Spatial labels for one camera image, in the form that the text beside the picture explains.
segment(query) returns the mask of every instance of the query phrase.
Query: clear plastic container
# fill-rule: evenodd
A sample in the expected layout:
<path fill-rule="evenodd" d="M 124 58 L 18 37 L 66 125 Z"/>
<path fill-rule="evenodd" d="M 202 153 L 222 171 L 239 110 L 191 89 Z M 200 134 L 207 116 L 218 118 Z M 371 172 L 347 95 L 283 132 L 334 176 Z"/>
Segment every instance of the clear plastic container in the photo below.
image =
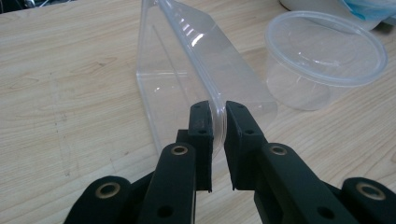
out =
<path fill-rule="evenodd" d="M 317 110 L 351 88 L 378 79 L 388 57 L 383 45 L 355 23 L 332 15 L 293 11 L 265 32 L 270 55 L 267 86 L 293 108 Z"/>
<path fill-rule="evenodd" d="M 144 0 L 137 81 L 159 152 L 189 127 L 190 106 L 209 101 L 214 155 L 226 131 L 225 102 L 248 107 L 265 129 L 276 100 L 210 16 L 173 0 Z"/>

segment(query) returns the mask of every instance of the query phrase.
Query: wood grain surface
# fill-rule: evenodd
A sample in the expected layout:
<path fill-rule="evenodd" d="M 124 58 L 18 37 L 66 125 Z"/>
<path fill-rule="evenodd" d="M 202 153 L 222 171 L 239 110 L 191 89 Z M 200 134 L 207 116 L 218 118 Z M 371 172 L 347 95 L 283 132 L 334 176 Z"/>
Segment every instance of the wood grain surface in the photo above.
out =
<path fill-rule="evenodd" d="M 265 78 L 276 0 L 192 1 Z M 158 154 L 135 80 L 140 1 L 78 0 L 0 15 L 0 223 L 62 223 L 95 179 L 136 181 Z M 265 131 L 324 181 L 365 176 L 396 191 L 396 31 L 372 31 L 389 55 L 384 75 L 328 108 L 279 105 Z M 261 223 L 252 192 L 218 171 L 197 195 L 196 223 Z"/>

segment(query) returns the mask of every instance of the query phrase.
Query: blue object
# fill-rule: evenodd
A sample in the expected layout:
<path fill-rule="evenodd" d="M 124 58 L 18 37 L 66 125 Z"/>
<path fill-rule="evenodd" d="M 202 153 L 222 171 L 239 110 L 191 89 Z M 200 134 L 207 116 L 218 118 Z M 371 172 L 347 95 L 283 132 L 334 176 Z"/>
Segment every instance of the blue object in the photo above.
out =
<path fill-rule="evenodd" d="M 396 1 L 339 0 L 349 11 L 364 21 L 382 21 L 396 14 Z"/>

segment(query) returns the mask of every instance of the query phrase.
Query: container rim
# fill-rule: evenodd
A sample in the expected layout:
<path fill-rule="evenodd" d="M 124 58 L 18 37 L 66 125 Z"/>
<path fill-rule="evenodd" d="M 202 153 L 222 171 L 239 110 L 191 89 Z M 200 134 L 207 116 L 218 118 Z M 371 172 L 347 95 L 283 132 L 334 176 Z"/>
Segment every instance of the container rim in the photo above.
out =
<path fill-rule="evenodd" d="M 373 68 L 372 72 L 369 72 L 367 75 L 360 77 L 334 77 L 327 74 L 314 72 L 312 70 L 299 66 L 276 47 L 276 44 L 273 42 L 272 38 L 272 36 L 274 35 L 273 32 L 277 25 L 279 25 L 282 21 L 296 18 L 331 21 L 333 23 L 337 23 L 343 28 L 347 28 L 348 30 L 353 31 L 357 35 L 363 36 L 373 45 L 373 48 L 376 50 L 376 55 L 378 57 L 379 63 L 376 65 L 375 68 Z M 348 21 L 343 18 L 322 12 L 291 11 L 283 13 L 270 21 L 265 31 L 264 39 L 266 47 L 269 49 L 271 55 L 274 56 L 274 58 L 279 63 L 286 65 L 288 68 L 292 69 L 294 72 L 297 72 L 302 77 L 329 86 L 357 87 L 367 85 L 380 77 L 381 73 L 383 72 L 388 63 L 387 52 L 385 51 L 384 46 L 377 39 L 377 37 L 361 28 L 358 24 L 353 23 L 352 21 Z"/>

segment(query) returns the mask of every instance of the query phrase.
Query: round plastic container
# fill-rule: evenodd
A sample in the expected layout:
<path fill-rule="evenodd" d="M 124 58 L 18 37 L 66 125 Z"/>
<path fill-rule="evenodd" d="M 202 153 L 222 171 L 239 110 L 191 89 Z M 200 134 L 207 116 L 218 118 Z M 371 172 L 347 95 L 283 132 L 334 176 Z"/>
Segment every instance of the round plastic container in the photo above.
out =
<path fill-rule="evenodd" d="M 265 32 L 269 91 L 282 104 L 321 109 L 351 88 L 380 77 L 388 57 L 358 25 L 332 15 L 293 11 L 274 18 Z"/>

